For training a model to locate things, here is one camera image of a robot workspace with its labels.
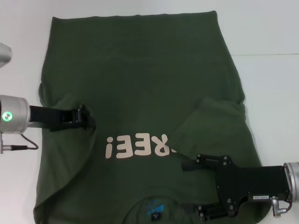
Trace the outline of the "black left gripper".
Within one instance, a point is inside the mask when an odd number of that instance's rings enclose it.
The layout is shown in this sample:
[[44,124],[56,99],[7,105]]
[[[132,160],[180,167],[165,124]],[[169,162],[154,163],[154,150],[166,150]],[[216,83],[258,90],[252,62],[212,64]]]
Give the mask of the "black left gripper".
[[29,127],[62,131],[82,127],[95,130],[96,122],[91,111],[85,105],[79,110],[60,110],[48,107],[30,106]]

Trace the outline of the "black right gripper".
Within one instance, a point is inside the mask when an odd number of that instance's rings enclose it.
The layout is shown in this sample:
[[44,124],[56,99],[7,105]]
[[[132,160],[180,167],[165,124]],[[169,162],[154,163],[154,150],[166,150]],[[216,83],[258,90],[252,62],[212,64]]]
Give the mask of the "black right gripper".
[[197,154],[195,160],[181,164],[184,172],[209,170],[216,172],[216,189],[219,203],[185,203],[186,213],[197,213],[202,221],[222,217],[235,217],[245,202],[270,202],[273,216],[287,213],[279,201],[291,203],[288,177],[283,166],[242,168],[235,165],[229,156]]

